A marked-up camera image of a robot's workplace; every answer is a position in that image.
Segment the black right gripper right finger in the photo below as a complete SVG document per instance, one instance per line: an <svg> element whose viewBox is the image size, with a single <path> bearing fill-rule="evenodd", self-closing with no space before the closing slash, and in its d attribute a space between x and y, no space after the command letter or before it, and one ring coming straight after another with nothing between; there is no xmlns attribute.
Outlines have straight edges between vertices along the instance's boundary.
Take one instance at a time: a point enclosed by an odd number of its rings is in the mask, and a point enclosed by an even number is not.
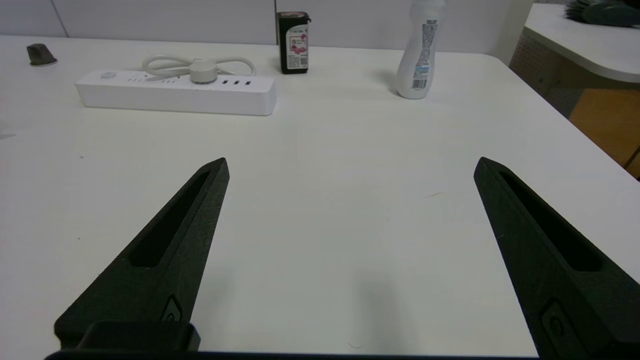
<svg viewBox="0 0 640 360"><path fill-rule="evenodd" d="M538 356L637 360L639 283L507 166L473 178Z"/></svg>

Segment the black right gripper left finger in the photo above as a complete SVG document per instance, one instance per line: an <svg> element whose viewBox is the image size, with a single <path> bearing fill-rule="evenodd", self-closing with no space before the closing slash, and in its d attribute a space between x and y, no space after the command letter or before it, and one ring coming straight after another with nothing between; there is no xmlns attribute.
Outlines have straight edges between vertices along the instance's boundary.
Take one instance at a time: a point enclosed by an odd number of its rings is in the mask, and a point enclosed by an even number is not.
<svg viewBox="0 0 640 360"><path fill-rule="evenodd" d="M180 352L191 324L230 172L204 164L54 323L62 351Z"/></svg>

